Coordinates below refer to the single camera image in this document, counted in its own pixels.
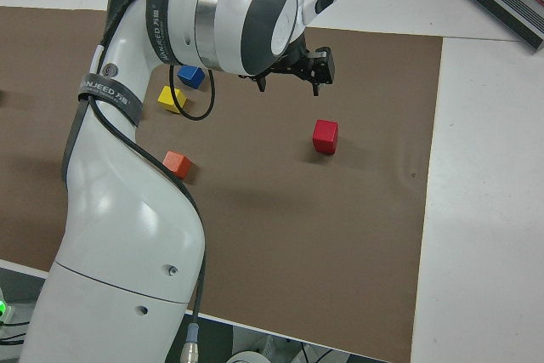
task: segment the white robotic arm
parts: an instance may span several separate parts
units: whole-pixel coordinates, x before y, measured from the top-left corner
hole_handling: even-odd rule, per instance
[[[66,147],[65,236],[21,363],[164,361],[204,235],[185,187],[134,148],[151,72],[196,65],[251,77],[262,90],[268,73],[294,73],[316,90],[334,66],[330,50],[309,53],[303,29],[334,1],[110,0]]]

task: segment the white round object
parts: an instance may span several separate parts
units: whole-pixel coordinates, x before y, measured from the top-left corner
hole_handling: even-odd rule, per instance
[[[232,356],[227,363],[270,363],[270,360],[256,352],[241,352]]]

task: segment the brown cardboard surface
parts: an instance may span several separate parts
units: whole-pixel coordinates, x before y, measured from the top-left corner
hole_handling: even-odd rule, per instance
[[[47,270],[65,225],[60,161],[105,14],[0,8],[0,258]],[[335,84],[217,74],[216,108],[189,122],[150,82],[138,142],[194,162],[186,183],[207,236],[202,311],[392,362],[408,362],[442,41],[309,29]],[[204,111],[201,91],[180,86]],[[317,119],[339,123],[334,156]]]

